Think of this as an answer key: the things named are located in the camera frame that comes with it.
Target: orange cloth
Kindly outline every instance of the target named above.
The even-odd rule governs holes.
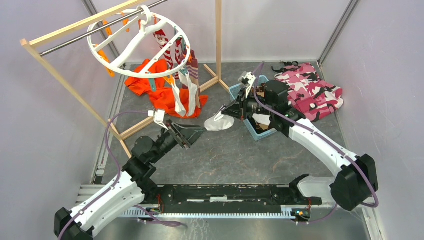
[[[148,63],[149,59],[144,60],[143,64],[137,67],[134,72],[139,73]],[[148,70],[152,74],[163,73],[168,69],[167,61],[165,59],[160,59],[155,62],[153,66]],[[202,110],[196,107],[194,114],[191,116],[180,116],[175,112],[175,98],[174,93],[171,87],[165,87],[165,79],[163,77],[158,77],[155,80],[156,91],[152,91],[150,87],[149,79],[147,78],[136,78],[130,76],[126,81],[125,85],[136,95],[141,96],[142,94],[148,94],[150,102],[153,104],[155,109],[162,109],[165,112],[173,117],[178,117],[182,119],[192,119],[197,118]],[[180,89],[179,90],[179,99],[184,105],[186,110],[189,109],[189,90]],[[200,105],[203,107],[208,101],[207,95],[199,96]]]

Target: blue basket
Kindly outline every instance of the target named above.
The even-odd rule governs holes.
[[[269,80],[268,80],[268,78],[266,76],[260,75],[259,76],[259,79],[257,80],[257,85],[266,83],[268,81]],[[232,87],[229,88],[229,94],[230,94],[230,100],[231,101],[234,101],[236,99],[236,96],[239,94],[240,89],[242,89],[242,84],[241,83],[240,84],[237,84],[237,85],[234,85],[234,86],[232,86]],[[255,129],[252,126],[252,124],[249,122],[249,120],[244,120],[244,124],[246,125],[247,130],[249,130],[250,134],[252,135],[252,137],[253,137],[253,139],[255,141],[259,141],[259,140],[261,140],[261,139],[263,139],[265,137],[268,137],[269,135],[274,134],[274,133],[277,132],[277,130],[275,130],[273,128],[271,130],[268,130],[268,131],[265,131],[265,132],[263,132],[261,134],[258,134],[255,131]]]

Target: wooden stand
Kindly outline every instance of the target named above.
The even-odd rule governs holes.
[[[67,27],[64,27],[62,29],[49,33],[45,36],[39,37],[30,42],[28,42],[25,39],[22,39],[20,41],[20,44],[22,45],[22,47],[24,47],[29,54],[31,54],[45,69],[47,69],[47,71],[49,71],[50,74],[53,75],[53,77],[56,78],[56,80],[59,81],[59,83],[62,84],[105,127],[108,125],[108,121],[110,121],[110,119],[108,121],[104,120],[96,112],[96,110],[94,110],[94,108],[85,99],[83,99],[83,97],[75,90],[75,88],[73,88],[69,84],[69,82],[48,61],[46,61],[43,57],[40,56],[40,54],[37,52],[37,48],[44,46],[52,41],[68,36],[69,34],[77,30],[86,28],[93,23],[97,23],[98,21],[104,20],[107,17],[113,16],[117,13],[122,12],[123,10],[129,9],[130,7],[133,7],[135,5],[139,5],[145,1],[146,0],[129,0],[127,2],[114,6],[108,10],[102,11],[96,15],[90,16],[84,20],[71,24]],[[206,69],[206,71],[208,71],[212,75],[212,79],[200,86],[201,93],[203,91],[206,91],[208,88],[214,86],[217,83],[219,83],[224,89],[229,91],[229,87],[225,84],[225,82],[221,78],[222,0],[215,0],[215,3],[216,3],[215,5],[216,73],[212,71],[206,64],[204,65],[204,68]],[[132,126],[131,128],[129,128],[128,130],[122,133],[118,133],[118,130],[116,129],[115,125],[112,123],[109,131],[116,137],[116,139],[118,139],[123,149],[125,150],[125,153],[130,158],[131,152],[126,146],[124,140],[131,137],[132,135],[142,130],[143,128],[147,127],[151,123],[153,123],[153,117],[149,116],[143,121],[137,123],[136,125]]]

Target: pink camouflage bag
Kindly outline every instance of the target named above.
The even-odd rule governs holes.
[[[285,66],[275,72],[281,72],[275,75],[275,80],[291,88],[289,102],[311,122],[325,118],[343,105],[343,90],[321,80],[310,63]]]

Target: white wall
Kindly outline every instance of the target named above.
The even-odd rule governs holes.
[[[424,2],[363,0],[324,62],[348,146],[377,162],[389,240],[422,239]]]
[[[104,11],[124,0],[93,0]],[[150,5],[157,0],[147,0]],[[223,0],[222,60],[315,60],[321,55],[349,0]],[[215,0],[170,0],[152,12],[179,25],[200,61],[216,60]],[[117,24],[113,30],[122,27]],[[114,42],[122,53],[137,27]],[[169,39],[174,35],[167,29]],[[142,62],[159,51],[153,36],[129,62]]]
[[[80,0],[2,1],[1,10],[0,239],[52,240],[56,211],[72,207],[90,181],[104,128],[19,40],[89,15]],[[86,41],[47,59],[106,117],[116,79]]]

